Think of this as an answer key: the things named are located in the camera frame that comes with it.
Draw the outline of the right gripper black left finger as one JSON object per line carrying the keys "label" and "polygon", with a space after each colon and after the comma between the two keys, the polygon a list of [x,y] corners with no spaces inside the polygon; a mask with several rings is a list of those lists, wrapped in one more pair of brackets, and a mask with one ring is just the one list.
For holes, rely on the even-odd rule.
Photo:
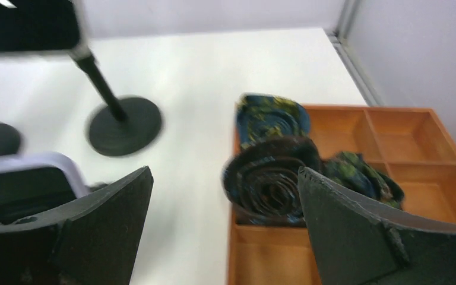
{"label": "right gripper black left finger", "polygon": [[0,284],[128,284],[153,189],[148,166],[0,224]]}

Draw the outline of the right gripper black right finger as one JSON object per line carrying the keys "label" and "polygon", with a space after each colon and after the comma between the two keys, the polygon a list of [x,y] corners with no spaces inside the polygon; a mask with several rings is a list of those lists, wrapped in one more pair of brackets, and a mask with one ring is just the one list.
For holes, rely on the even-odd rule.
{"label": "right gripper black right finger", "polygon": [[390,207],[308,167],[297,185],[323,284],[456,284],[456,224]]}

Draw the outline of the phone with white case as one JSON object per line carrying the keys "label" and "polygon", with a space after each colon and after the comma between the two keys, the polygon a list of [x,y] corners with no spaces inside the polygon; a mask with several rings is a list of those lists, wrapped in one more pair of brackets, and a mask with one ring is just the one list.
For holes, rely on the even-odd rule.
{"label": "phone with white case", "polygon": [[90,194],[61,153],[0,156],[0,224],[10,224]]}

